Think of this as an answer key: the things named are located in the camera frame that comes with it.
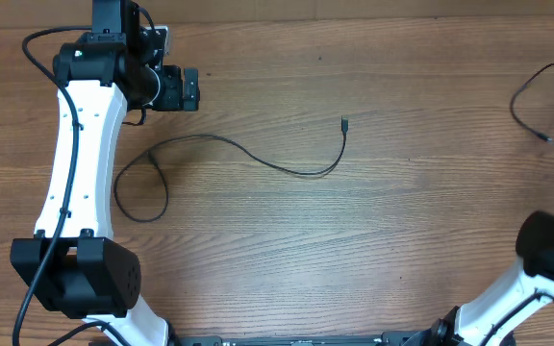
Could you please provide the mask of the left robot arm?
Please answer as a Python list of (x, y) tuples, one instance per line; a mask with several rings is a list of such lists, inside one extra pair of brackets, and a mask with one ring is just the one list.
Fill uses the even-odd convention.
[(169, 32), (132, 1), (96, 1), (92, 22), (64, 44), (46, 76), (59, 130), (50, 186), (29, 238), (10, 260), (27, 300), (101, 329), (116, 345), (174, 345), (140, 294), (139, 258), (117, 244), (111, 219), (115, 148), (129, 111), (197, 111), (198, 72), (164, 63)]

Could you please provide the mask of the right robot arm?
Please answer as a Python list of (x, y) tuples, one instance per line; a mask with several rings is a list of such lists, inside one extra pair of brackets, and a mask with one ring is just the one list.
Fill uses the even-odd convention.
[(515, 262), (474, 300), (423, 334), (422, 345), (513, 345), (513, 331), (554, 303), (554, 215), (532, 213), (516, 239)]

